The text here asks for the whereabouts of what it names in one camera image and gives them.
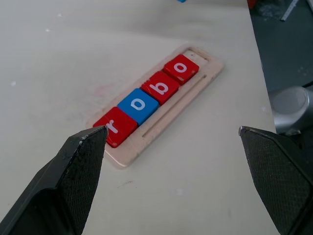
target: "white table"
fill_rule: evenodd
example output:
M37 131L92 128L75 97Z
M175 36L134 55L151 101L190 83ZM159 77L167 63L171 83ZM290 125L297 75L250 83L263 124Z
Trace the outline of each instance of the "white table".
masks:
M274 131L246 0L12 0L0 30L0 219L68 136L190 41L224 71L129 168L104 159L84 234L278 234L238 136Z

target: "scuff mark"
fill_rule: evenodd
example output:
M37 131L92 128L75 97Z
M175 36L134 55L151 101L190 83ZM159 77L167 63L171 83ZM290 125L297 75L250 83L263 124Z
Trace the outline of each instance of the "scuff mark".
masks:
M123 187L123 186L125 186L125 185L129 185L129 184L131 184L132 182L133 182L132 180L129 180L129 181L127 181L126 183L123 183L121 186L118 186L117 188Z
M108 89L112 88L113 86L114 86L114 84L101 85L101 86L96 88L96 90L94 91L93 94L95 96L105 97L106 92L108 91Z

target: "white letter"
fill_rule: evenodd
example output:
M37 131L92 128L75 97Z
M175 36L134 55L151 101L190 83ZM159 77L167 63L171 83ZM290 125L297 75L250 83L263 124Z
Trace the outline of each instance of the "white letter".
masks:
M110 122L107 123L106 126L107 126L111 131L113 131L114 133L117 134L118 130L113 126L113 123L114 123L114 121L113 121L113 120L110 120Z
M168 91L168 86L166 86L164 83L162 82L159 82L159 83L156 83L156 85L151 85L150 84L150 87L155 90L156 92L160 93L160 94L164 94L165 92Z
M174 69L177 71L177 72L186 72L187 71L187 66L182 64L182 63L177 63L174 65Z
M136 106L135 103L138 102L140 103L140 107ZM134 109L137 109L138 111L140 110L143 110L146 106L145 102L143 102L141 99L134 99L132 102L131 102L131 106L134 108Z

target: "silver metal part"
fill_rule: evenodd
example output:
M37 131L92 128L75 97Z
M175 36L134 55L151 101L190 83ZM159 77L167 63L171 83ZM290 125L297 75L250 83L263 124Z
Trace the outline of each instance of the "silver metal part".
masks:
M289 7L287 8L286 12L284 13L284 15L281 19L282 21L286 21L286 19L288 18L288 16L292 12L292 10L296 7L298 2L299 2L299 0L292 0L292 2L290 3Z
M290 87L268 94L276 132L298 134L313 125L313 92L303 87Z

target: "red letter tile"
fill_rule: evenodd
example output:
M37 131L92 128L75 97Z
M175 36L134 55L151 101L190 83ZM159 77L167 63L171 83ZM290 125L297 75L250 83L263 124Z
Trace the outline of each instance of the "red letter tile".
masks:
M118 147L137 128L137 122L117 107L108 111L93 127L102 125L109 129L107 143L113 148Z
M184 55L178 55L164 65L163 71L183 85L199 71L199 66Z
M162 71L158 71L141 85L141 89L162 105L178 91L179 83Z

